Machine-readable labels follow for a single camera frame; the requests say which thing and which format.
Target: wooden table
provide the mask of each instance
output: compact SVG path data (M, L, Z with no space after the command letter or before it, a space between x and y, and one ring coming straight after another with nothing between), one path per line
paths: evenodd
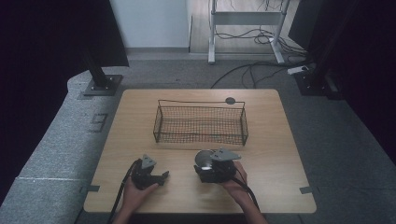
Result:
M169 171L170 176L138 213L242 213L220 185L201 183L193 169L199 150L218 149L219 144L158 144L153 135L159 99L222 102L228 97L246 102L248 139L245 146L224 147L242 156L248 185L262 212L314 213L312 193L300 190L308 182L275 90L125 91L92 180L100 188L88 193L84 209L110 212L126 171L148 154L157 162L152 175Z

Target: black cable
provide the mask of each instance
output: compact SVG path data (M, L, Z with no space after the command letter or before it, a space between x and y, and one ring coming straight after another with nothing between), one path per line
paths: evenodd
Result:
M271 9L273 9L273 10L275 10L275 9L277 9L277 8L279 8L280 7L280 9L279 9L279 11L282 11L282 5L283 5L283 1L284 0L281 0L281 2L280 2L280 4L279 5L277 5L277 6L275 6L275 3L276 3L276 1L274 1L274 3L273 3L273 6L271 7L271 6L269 6Z
M236 11L235 7L233 7L233 0L230 0L230 5L233 8L233 10Z
M79 209L78 215L75 219L74 224L77 224L79 217L81 216L82 211L84 210L84 206L81 207L81 209Z
M256 196L253 193L253 190L251 190L251 188L248 187L247 184L245 184L244 182L240 181L236 177L232 177L231 180L234 181L235 183L237 183L238 185L240 185L243 189L245 189L247 191L247 193L250 195L250 198L253 201L254 205L256 205L257 209L259 209L259 211L260 211L260 207L259 207L259 204L257 203L257 199L256 199Z
M253 73L251 70L252 70L252 66L250 66L250 68L249 68L249 73L250 73L251 80L253 81L253 89L256 89L256 81L254 80L254 76L253 76Z
M283 70L285 70L285 69L288 69L288 68L281 68L281 69L279 69L279 70L277 70L276 72L274 72L273 74L271 74L270 76L268 76L268 77L262 77L262 78L260 78L259 80L257 80L256 81L256 86L257 86L257 84L259 83L259 82L261 82L261 81L263 81L263 80L265 80L265 79L267 79L267 78L269 78L269 77L273 77L276 73L278 73L278 72L280 72L280 71L283 71Z
M264 4L264 1L265 1L265 0L262 0L262 3L259 5L259 7L257 8L256 11L259 11L260 7Z
M107 224L110 224L112 222L112 218L114 216L114 213L116 212L117 209L117 205L119 205L119 201L120 201L120 197L123 191L123 187L128 179L128 177L130 176L132 169L134 168L134 165L136 164L136 161L134 161L134 163L132 163L131 167L128 169L128 172L125 174L125 177L122 179L122 182L120 184L120 189L119 189L119 193L117 194L117 198L116 201L114 202L113 208L111 209L111 213L110 213L110 217L107 220Z
M242 82L242 85L245 87L245 89L248 89L248 87L245 85L244 78L245 78L245 74L248 72L249 69L250 69L250 67L241 76L241 82Z
M253 193L253 190L251 190L251 188L248 186L247 182L245 181L244 177L242 176L241 172L235 167L236 171L241 175L242 179L244 180L244 182L242 182L241 180L239 180L238 178L236 178L235 176L232 176L230 174L228 174L226 171L224 171L223 169L221 169L218 166L212 167L216 170L219 170L220 172L222 172L224 175L226 175L227 177L229 177L233 182L237 183L239 186L241 186L244 190L247 191L247 193L250 195L251 200L253 201L254 205L256 205L257 209L259 209L260 211L260 207L259 204L257 203L257 199L256 196Z
M212 0L212 1L215 1L215 10L216 10L217 5L218 5L218 1L217 0ZM257 10L259 10L259 8L262 6L262 4L264 4L264 1L265 1L265 10L268 9L269 0L263 0L262 3L260 4L260 6L257 8ZM280 5L278 5L277 7L272 7L272 9L276 9L276 8L278 8L280 6L280 10L282 10L283 1L284 0L281 0ZM260 26L260 29L253 29L253 30L247 31L247 32L245 32L244 34L241 34L241 35L229 35L229 34L224 34L224 33L218 33L216 25L210 23L210 14L211 14L210 0L208 1L207 9L208 9L208 15L209 15L209 29L210 30L215 29L215 34L220 39L232 39L232 38L248 39L248 38L253 38L254 42L256 44L262 44L262 45L271 44L269 38L273 37L274 33L271 33L271 32L263 30L262 26ZM244 36L244 35L250 34L251 32L254 32L254 31L259 31L260 33L258 35L254 35L254 36ZM263 37L266 38L265 42L261 41L261 38L263 38ZM281 48L287 53L293 53L293 54L297 54L297 55L300 55L300 56L305 56L306 55L306 52L305 52L304 49L299 49L299 48L295 48L295 47L290 46L281 36L278 39L278 43L280 44Z
M233 71L235 71L235 70L238 70L238 69L240 69L240 68L243 68L243 67L247 67L247 66L250 66L250 64L241 65L241 66L238 66L238 67L232 69L231 71L228 71L226 74L224 74L222 77L220 77L220 78L210 87L210 89L213 89L213 87L215 87L216 84L218 84L218 82L220 82L223 78L225 78L225 77L227 77L229 74L231 74L231 72L233 72Z

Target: black curtain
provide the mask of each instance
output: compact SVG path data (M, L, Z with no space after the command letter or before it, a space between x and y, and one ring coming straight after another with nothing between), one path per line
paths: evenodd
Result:
M67 80L98 66L128 66L108 0L8 1L0 6L0 202L67 94Z
M396 2L360 0L332 56L345 99L396 164Z

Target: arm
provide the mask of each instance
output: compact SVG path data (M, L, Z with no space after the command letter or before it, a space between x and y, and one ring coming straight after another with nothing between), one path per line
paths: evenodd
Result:
M158 188L158 184L153 184L144 190L140 190L134 185L134 182L129 176L123 191L121 209L117 213L116 218L114 218L113 223L128 223L131 215L138 207L140 207L140 205L145 201L146 197L156 188Z
M236 169L239 170L240 174L236 174L235 177L239 180L246 181L248 174L245 172L242 164L239 161L234 162ZM268 224L260 210L256 207L254 202L251 200L248 193L237 183L232 180L221 183L221 185L227 190L227 192L233 197L236 203L241 206L244 211L245 217L248 224Z

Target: wire basket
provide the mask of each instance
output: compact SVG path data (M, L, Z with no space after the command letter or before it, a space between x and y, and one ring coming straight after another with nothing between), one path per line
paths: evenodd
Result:
M157 143L210 142L244 146L248 140L245 102L159 100L153 133Z

